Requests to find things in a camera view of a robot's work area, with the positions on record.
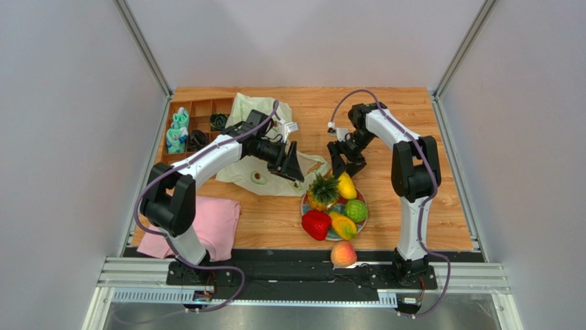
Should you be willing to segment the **fake yellow lemon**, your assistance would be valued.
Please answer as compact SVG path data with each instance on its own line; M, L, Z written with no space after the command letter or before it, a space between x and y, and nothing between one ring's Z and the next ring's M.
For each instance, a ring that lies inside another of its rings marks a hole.
M343 199L356 199L358 196L354 182L348 173L342 173L338 178L337 190Z

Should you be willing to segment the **fake pineapple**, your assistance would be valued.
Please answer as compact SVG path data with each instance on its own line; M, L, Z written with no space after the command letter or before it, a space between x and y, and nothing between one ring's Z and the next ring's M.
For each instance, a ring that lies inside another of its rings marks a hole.
M340 197L338 184L339 179L335 177L324 177L321 174L317 174L316 179L307 191L307 204L309 207L320 212L330 210Z

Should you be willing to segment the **green custard apple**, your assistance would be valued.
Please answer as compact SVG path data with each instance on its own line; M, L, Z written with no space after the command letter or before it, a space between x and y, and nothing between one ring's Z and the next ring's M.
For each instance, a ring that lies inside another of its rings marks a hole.
M369 209L363 201L359 199L351 199L345 204L344 215L355 223L361 223L367 219Z

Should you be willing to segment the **avocado print plastic bag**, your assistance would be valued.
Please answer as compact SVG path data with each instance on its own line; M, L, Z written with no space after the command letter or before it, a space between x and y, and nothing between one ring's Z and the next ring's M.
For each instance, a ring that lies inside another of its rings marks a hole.
M273 110L274 98L250 97L237 93L232 104L227 125L232 126L247 119L252 110L266 115ZM233 183L256 195L277 197L301 197L318 175L326 176L331 170L327 160L318 155L297 152L299 167L304 181L291 181L272 174L269 162L252 155L245 156L238 162L221 169L215 179L219 182Z

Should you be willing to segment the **fake red apple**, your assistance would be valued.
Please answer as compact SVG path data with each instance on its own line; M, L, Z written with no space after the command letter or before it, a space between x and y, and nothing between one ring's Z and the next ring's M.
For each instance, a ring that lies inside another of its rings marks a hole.
M324 241L327 237L332 218L320 211L309 210L302 216L302 227L313 239Z

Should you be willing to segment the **fake papaya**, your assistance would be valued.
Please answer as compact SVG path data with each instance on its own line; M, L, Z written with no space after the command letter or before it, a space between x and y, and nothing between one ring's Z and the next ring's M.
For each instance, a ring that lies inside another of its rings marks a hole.
M356 237L358 226L350 218L336 211L331 211L329 216L332 220L332 230L340 239L350 241Z

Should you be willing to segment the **fake peach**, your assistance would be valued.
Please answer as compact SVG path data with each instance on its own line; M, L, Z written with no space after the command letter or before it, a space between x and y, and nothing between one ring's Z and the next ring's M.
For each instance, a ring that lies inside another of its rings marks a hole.
M351 242L339 241L333 246L330 259L335 267L349 267L358 260L358 256Z

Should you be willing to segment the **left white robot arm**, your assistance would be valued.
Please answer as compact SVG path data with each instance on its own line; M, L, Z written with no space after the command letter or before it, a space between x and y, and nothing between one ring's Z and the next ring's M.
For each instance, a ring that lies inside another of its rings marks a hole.
M202 269L207 250L193 229L196 194L201 185L221 169L245 157L267 164L273 175L292 182L303 182L296 142L285 138L272 141L266 135L274 124L275 112L268 115L252 110L241 122L226 127L208 146L173 165L157 163L134 206L135 215L143 215L158 228L178 260Z

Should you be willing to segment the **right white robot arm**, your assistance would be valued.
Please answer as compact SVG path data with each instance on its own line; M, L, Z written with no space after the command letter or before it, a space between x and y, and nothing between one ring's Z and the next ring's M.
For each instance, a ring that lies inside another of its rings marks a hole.
M400 277L424 273L428 267L425 230L431 201L441 184L437 141L420 136L399 123L388 109L376 103L355 104L348 113L355 130L328 123L336 141L327 145L332 174L353 177L366 165L362 152L374 138L392 152L391 185L400 198L401 231L393 262Z

